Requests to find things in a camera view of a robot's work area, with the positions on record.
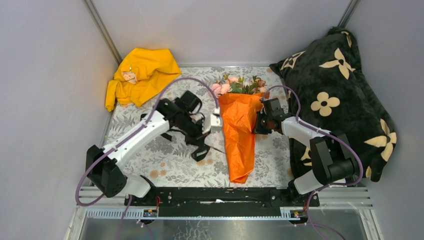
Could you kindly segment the orange wrapping paper sheet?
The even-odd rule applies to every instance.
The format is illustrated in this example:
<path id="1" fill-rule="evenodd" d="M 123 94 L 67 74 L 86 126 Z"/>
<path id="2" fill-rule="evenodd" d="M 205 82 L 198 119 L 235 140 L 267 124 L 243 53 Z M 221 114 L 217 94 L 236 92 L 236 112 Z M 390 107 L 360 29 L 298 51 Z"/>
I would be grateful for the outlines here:
<path id="1" fill-rule="evenodd" d="M 227 93 L 218 99 L 229 180 L 232 183 L 246 183 L 254 170 L 256 135 L 253 131 L 257 112 L 263 108 L 263 96 L 262 93 Z"/>

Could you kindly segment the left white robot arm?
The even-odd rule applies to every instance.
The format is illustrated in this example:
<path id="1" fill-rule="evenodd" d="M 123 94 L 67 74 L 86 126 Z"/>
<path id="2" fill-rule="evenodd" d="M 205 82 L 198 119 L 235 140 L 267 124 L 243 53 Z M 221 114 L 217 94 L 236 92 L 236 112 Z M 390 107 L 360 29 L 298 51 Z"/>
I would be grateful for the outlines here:
<path id="1" fill-rule="evenodd" d="M 170 139 L 169 131 L 182 133 L 186 144 L 197 147 L 191 157 L 197 162 L 202 160 L 210 150 L 205 138 L 212 126 L 221 126 L 219 108 L 215 108 L 210 115 L 202 115 L 199 120 L 193 118 L 195 109 L 202 105 L 202 101 L 188 90 L 174 100 L 160 99 L 154 109 L 127 133 L 103 147 L 93 145 L 87 150 L 87 178 L 104 197 L 112 198 L 124 193 L 135 196 L 144 206 L 152 204 L 155 192 L 151 189 L 151 183 L 140 175 L 124 173 L 125 166 L 157 137 Z"/>

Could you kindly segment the pink fake flower bunch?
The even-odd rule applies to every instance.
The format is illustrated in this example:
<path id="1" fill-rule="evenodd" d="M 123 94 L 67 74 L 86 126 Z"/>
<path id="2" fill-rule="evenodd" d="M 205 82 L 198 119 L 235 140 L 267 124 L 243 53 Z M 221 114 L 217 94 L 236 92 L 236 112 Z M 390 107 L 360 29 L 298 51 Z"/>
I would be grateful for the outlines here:
<path id="1" fill-rule="evenodd" d="M 247 94 L 255 95 L 265 93 L 267 89 L 267 82 L 261 77 L 254 75 L 249 79 L 244 76 L 230 76 L 224 74 L 222 79 L 217 82 L 221 85 L 221 94 Z"/>

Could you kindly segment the pink fake flower stem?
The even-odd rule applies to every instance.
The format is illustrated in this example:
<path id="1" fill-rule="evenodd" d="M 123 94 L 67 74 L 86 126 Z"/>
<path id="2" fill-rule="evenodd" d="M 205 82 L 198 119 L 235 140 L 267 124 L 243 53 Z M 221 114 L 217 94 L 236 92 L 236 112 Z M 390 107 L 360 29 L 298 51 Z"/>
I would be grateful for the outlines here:
<path id="1" fill-rule="evenodd" d="M 222 95 L 231 93 L 233 91 L 229 83 L 224 83 L 224 84 L 214 83 L 211 85 L 210 88 L 213 91 L 214 96 L 217 98 L 220 98 Z"/>

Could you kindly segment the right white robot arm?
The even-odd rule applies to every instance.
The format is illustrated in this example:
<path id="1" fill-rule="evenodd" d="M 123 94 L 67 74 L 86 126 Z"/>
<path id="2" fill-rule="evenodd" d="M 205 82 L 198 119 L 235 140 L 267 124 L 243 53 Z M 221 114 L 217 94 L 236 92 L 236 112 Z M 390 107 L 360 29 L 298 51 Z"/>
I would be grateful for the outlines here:
<path id="1" fill-rule="evenodd" d="M 301 205 L 307 194 L 361 173 L 361 161 L 350 147 L 347 136 L 340 131 L 320 129 L 299 117 L 285 113 L 277 98 L 262 99 L 263 108 L 256 113 L 255 134 L 278 132 L 309 149 L 311 170 L 295 178 L 287 191 L 287 201 Z"/>

